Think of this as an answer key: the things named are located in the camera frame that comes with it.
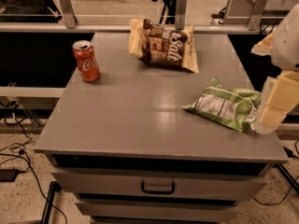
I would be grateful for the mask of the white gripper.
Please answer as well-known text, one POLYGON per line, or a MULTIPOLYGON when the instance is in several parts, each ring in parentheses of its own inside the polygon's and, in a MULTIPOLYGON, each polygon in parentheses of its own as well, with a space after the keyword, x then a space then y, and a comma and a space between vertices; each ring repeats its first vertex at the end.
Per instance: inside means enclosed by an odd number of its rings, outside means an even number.
POLYGON ((292 71, 282 71, 276 78, 268 77, 263 84, 261 104, 254 130, 259 134, 275 131, 299 104, 299 4, 295 5, 274 33, 253 46, 255 55, 271 55, 272 64, 292 71))

